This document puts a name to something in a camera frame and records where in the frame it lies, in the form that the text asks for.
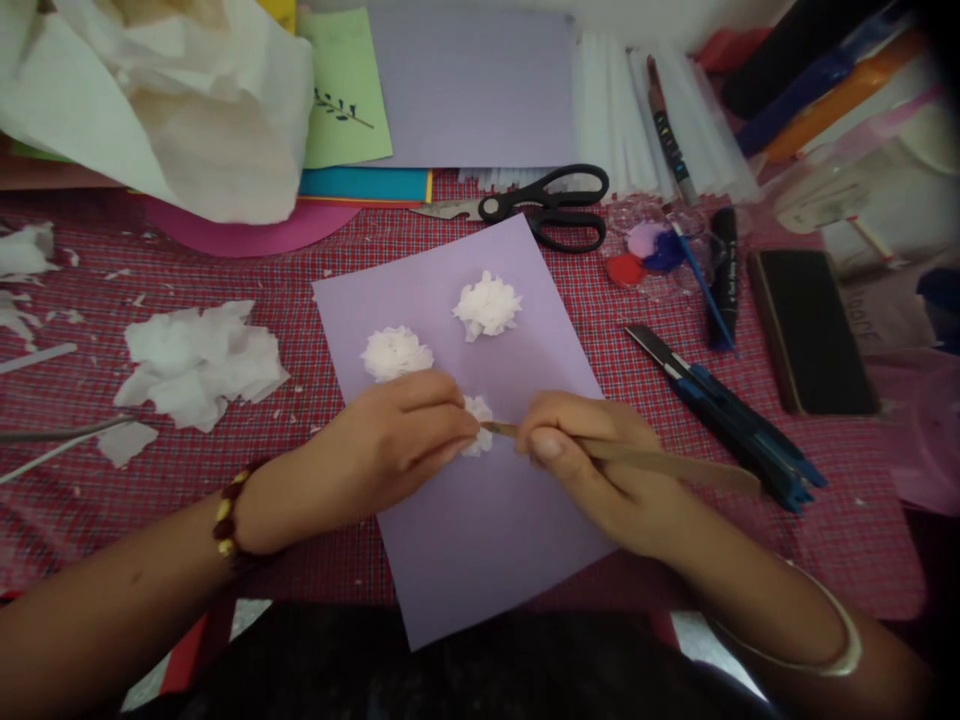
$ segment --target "lavender paper sheet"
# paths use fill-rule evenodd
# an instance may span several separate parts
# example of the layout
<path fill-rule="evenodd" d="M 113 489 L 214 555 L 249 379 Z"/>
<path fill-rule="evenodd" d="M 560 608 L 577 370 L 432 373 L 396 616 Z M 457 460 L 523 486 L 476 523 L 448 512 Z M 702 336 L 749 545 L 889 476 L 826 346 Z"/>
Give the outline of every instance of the lavender paper sheet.
<path fill-rule="evenodd" d="M 516 329 L 467 343 L 451 310 L 484 270 L 514 286 L 522 311 Z M 486 398 L 498 420 L 522 420 L 539 390 L 602 397 L 522 216 L 313 288 L 346 402 L 373 384 L 360 360 L 367 337 L 398 325 L 430 346 L 434 367 L 464 394 Z M 479 458 L 458 457 L 378 520 L 413 650 L 539 595 L 614 549 L 505 438 Z"/>
<path fill-rule="evenodd" d="M 393 157 L 366 167 L 579 162 L 573 21 L 561 13 L 371 7 Z"/>

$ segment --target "bangle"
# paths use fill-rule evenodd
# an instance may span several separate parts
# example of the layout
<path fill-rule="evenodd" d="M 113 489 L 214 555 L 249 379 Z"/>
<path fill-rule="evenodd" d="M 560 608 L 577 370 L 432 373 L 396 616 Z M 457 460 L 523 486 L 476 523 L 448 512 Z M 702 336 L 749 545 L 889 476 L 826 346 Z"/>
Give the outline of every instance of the bangle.
<path fill-rule="evenodd" d="M 217 524 L 213 526 L 213 539 L 217 541 L 217 550 L 220 555 L 230 561 L 230 567 L 236 573 L 244 573 L 267 565 L 276 558 L 276 555 L 254 555 L 240 547 L 236 537 L 237 524 L 233 519 L 237 498 L 243 492 L 247 480 L 266 462 L 267 458 L 250 463 L 220 491 L 220 504 L 217 506 Z"/>
<path fill-rule="evenodd" d="M 771 657 L 765 652 L 757 650 L 757 648 L 753 647 L 752 645 L 747 645 L 745 642 L 743 642 L 743 640 L 727 630 L 727 628 L 724 627 L 719 621 L 714 620 L 713 623 L 718 628 L 723 630 L 727 637 L 737 643 L 740 647 L 749 650 L 754 655 L 762 657 L 767 662 L 778 665 L 779 667 L 784 667 L 788 670 L 798 670 L 800 672 L 816 675 L 818 677 L 846 677 L 847 675 L 853 674 L 854 670 L 856 670 L 860 665 L 861 658 L 863 658 L 863 643 L 860 640 L 860 631 L 857 630 L 857 626 L 854 624 L 850 614 L 846 611 L 843 605 L 840 604 L 840 601 L 833 596 L 833 593 L 821 585 L 820 582 L 810 573 L 801 567 L 797 567 L 789 560 L 784 560 L 784 562 L 786 562 L 787 565 L 792 567 L 794 570 L 799 570 L 806 575 L 807 579 L 816 585 L 820 589 L 820 592 L 826 596 L 827 600 L 830 601 L 830 604 L 833 605 L 833 609 L 836 610 L 837 615 L 840 616 L 840 621 L 843 623 L 843 629 L 847 636 L 847 647 L 839 658 L 828 665 L 803 665 L 800 663 L 787 662 L 785 660 Z"/>

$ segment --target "black scissors handle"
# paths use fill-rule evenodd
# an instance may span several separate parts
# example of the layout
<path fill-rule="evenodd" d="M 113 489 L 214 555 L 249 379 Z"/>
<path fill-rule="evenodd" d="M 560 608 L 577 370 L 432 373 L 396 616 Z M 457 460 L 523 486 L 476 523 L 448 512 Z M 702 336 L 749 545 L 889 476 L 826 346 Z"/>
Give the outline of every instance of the black scissors handle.
<path fill-rule="evenodd" d="M 600 181 L 600 189 L 558 193 L 546 191 L 547 185 L 554 180 L 581 173 L 597 178 Z M 484 221 L 492 225 L 515 215 L 519 205 L 528 203 L 539 205 L 543 208 L 542 210 L 527 214 L 527 222 L 537 240 L 544 246 L 559 252 L 587 253 L 596 250 L 603 243 L 607 234 L 606 223 L 599 215 L 587 212 L 566 212 L 561 208 L 593 205 L 600 202 L 609 189 L 610 178 L 602 168 L 587 164 L 567 165 L 557 168 L 537 182 L 519 190 L 484 198 L 480 201 L 478 212 Z M 542 229 L 544 226 L 593 228 L 597 232 L 597 239 L 590 245 L 568 245 L 547 235 Z"/>

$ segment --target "black pen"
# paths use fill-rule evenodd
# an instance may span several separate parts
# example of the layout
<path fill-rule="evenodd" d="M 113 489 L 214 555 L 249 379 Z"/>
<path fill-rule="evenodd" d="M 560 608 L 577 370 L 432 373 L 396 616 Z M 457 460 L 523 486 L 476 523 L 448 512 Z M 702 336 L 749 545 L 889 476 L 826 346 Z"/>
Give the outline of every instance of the black pen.
<path fill-rule="evenodd" d="M 737 214 L 732 207 L 720 208 L 713 216 L 710 229 L 723 248 L 720 265 L 717 267 L 710 295 L 720 311 L 720 317 L 730 333 L 737 332 Z M 707 313 L 707 345 L 711 350 L 732 350 L 723 331 L 711 313 Z"/>
<path fill-rule="evenodd" d="M 657 61 L 653 59 L 653 55 L 647 55 L 647 74 L 650 76 L 648 93 L 650 110 L 653 112 L 653 124 L 657 128 L 660 148 L 663 150 L 670 172 L 677 181 L 680 196 L 687 205 L 692 207 L 700 202 L 700 196 L 693 187 L 690 171 L 687 170 L 687 164 L 683 161 L 683 153 L 680 152 L 677 139 L 673 136 L 670 118 L 667 117 L 667 103 L 663 99 L 663 88 L 660 86 L 660 73 L 657 72 Z"/>

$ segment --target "green card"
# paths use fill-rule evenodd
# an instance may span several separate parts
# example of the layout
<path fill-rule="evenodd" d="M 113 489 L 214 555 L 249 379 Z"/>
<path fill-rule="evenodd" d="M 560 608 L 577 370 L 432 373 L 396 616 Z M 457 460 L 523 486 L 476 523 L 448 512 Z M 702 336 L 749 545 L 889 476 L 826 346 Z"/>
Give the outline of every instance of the green card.
<path fill-rule="evenodd" d="M 301 13 L 297 35 L 313 45 L 316 85 L 304 167 L 393 155 L 367 9 Z"/>
<path fill-rule="evenodd" d="M 66 162 L 66 163 L 73 162 L 73 160 L 71 160 L 70 158 L 65 158 L 63 155 L 55 155 L 53 153 L 48 153 L 46 150 L 35 148 L 33 147 L 33 145 L 27 145 L 26 143 L 22 143 L 19 140 L 13 141 L 13 145 L 10 147 L 10 154 L 16 155 L 17 157 L 33 158 L 34 160 L 52 160 L 54 162 Z"/>

